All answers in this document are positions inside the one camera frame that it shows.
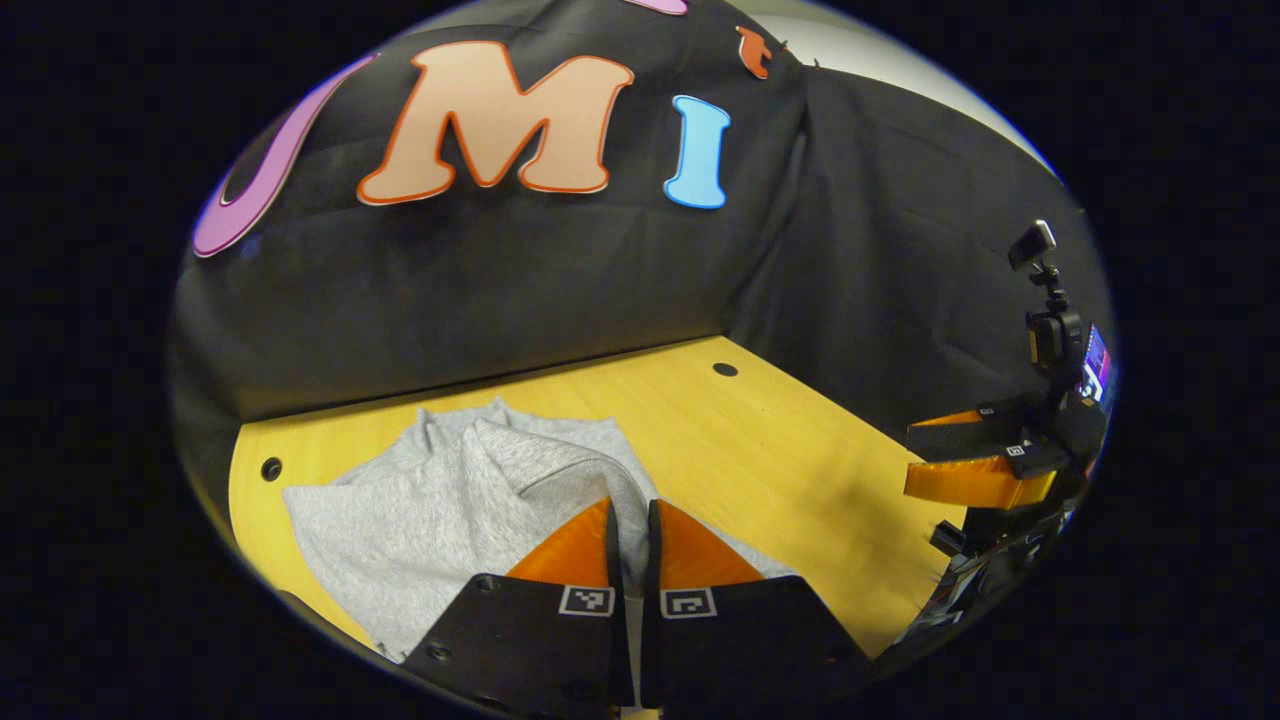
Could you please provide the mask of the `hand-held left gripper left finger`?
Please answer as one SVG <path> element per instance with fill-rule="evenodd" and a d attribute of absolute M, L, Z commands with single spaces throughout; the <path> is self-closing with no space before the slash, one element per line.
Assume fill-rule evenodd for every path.
<path fill-rule="evenodd" d="M 613 503 L 467 579 L 403 667 L 508 717 L 620 717 L 636 697 Z"/>

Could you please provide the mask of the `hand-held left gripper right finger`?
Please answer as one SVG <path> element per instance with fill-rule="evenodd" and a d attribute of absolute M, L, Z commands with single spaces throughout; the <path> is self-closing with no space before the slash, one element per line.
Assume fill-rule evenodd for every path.
<path fill-rule="evenodd" d="M 641 705 L 662 715 L 818 715 L 874 664 L 799 575 L 768 578 L 696 518 L 648 507 Z"/>

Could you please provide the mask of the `grey zip-neck sweatshirt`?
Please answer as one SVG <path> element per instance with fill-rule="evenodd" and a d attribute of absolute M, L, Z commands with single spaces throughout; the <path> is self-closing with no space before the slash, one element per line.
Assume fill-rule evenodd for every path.
<path fill-rule="evenodd" d="M 515 569 L 602 500 L 614 509 L 625 593 L 637 596 L 659 497 L 616 420 L 538 416 L 502 398 L 420 409 L 375 459 L 282 493 L 308 569 L 394 664 L 467 580 Z"/>

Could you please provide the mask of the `black backdrop cloth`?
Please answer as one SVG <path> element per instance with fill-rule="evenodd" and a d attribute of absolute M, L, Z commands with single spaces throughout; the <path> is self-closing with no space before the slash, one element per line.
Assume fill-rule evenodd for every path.
<path fill-rule="evenodd" d="M 863 23 L 685 3 L 474 0 L 259 135 L 175 283 L 192 487 L 248 421 L 717 334 L 899 438 L 1039 384 L 1039 219 L 1123 386 L 1094 219 L 986 100 Z"/>

